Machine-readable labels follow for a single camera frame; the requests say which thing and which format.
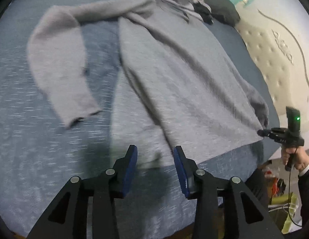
sleeve cuff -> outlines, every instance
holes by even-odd
[[[303,176],[308,170],[309,170],[309,164],[304,170],[300,172],[299,177]]]

dark gray pillow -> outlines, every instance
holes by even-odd
[[[204,0],[211,7],[211,15],[221,23],[235,26],[240,21],[235,6],[230,0]]]

silver screw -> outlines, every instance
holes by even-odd
[[[73,176],[73,177],[71,177],[71,178],[70,178],[70,182],[71,182],[71,183],[77,183],[77,182],[79,182],[79,177],[78,177],[78,176]]]
[[[106,174],[107,175],[113,175],[115,173],[115,170],[114,169],[108,169],[106,170]]]
[[[203,170],[203,169],[197,169],[197,170],[195,171],[195,173],[196,173],[197,175],[202,176],[202,175],[205,175],[206,171]]]
[[[241,182],[241,179],[240,179],[239,177],[234,176],[234,177],[232,177],[232,181],[233,181],[234,183],[240,183],[240,182]]]

black handle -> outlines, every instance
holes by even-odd
[[[288,159],[287,165],[285,166],[285,170],[288,172],[292,170],[292,166],[294,165],[294,157],[295,154],[291,154],[290,158]]]

tufted headboard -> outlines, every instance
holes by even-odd
[[[286,106],[301,111],[301,130],[309,130],[309,80],[303,51],[293,33],[258,9],[246,9],[247,0],[235,7],[241,21],[235,26],[254,63],[263,74],[282,127],[287,126]]]

